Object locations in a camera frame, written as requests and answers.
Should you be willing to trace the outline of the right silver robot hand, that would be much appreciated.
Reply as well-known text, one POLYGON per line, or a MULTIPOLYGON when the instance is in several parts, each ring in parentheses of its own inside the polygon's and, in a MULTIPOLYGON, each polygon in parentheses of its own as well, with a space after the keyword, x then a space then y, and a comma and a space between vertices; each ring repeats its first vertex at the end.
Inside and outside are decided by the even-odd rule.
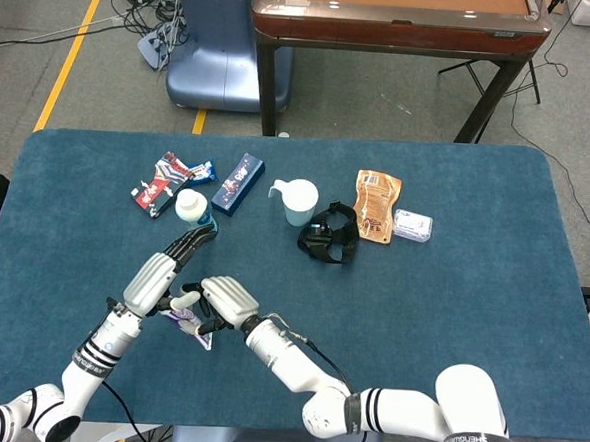
POLYGON ((250 318, 259 319, 259 303, 236 279, 230 276, 211 276, 199 282, 185 283, 179 293, 199 294, 197 301, 207 318, 197 328, 198 335, 204 336, 223 328, 239 330, 250 318))

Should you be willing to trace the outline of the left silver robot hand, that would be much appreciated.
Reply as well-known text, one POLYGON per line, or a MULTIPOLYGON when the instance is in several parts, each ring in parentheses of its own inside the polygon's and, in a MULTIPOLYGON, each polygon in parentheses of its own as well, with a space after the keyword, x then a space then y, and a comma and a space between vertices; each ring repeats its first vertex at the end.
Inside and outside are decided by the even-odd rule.
POLYGON ((154 253, 123 291, 127 308, 139 317, 152 312, 197 249, 217 236, 217 227, 210 223, 186 231, 162 252, 154 253))

